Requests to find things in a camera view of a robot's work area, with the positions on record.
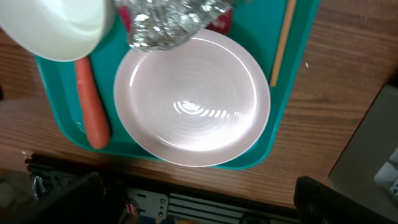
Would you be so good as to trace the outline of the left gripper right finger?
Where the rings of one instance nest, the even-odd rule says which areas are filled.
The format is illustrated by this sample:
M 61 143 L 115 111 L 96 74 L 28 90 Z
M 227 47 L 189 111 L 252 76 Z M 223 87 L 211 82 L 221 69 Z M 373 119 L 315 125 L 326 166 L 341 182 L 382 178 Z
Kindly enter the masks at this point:
M 296 181 L 294 205 L 302 223 L 396 224 L 308 176 Z

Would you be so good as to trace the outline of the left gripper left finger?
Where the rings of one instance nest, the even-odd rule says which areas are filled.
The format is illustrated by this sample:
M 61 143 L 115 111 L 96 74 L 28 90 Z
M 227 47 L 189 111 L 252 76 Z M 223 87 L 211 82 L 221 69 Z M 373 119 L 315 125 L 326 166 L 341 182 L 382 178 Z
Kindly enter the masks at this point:
M 118 188 L 92 172 L 1 218 L 1 224 L 118 223 L 123 210 Z

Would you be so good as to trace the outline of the white bowl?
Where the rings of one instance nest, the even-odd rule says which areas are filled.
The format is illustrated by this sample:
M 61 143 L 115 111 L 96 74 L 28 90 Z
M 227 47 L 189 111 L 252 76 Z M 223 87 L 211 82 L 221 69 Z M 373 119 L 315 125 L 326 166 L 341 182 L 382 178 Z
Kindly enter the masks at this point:
M 39 57 L 72 62 L 90 54 L 111 30 L 112 0 L 1 0 L 1 28 Z

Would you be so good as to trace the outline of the foil wrapper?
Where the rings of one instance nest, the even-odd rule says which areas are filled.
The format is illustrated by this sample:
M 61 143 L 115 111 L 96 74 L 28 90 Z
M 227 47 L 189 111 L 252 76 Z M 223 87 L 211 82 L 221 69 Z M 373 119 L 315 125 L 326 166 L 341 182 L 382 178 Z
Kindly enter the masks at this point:
M 226 0 L 115 0 L 137 52 L 171 50 L 233 8 Z

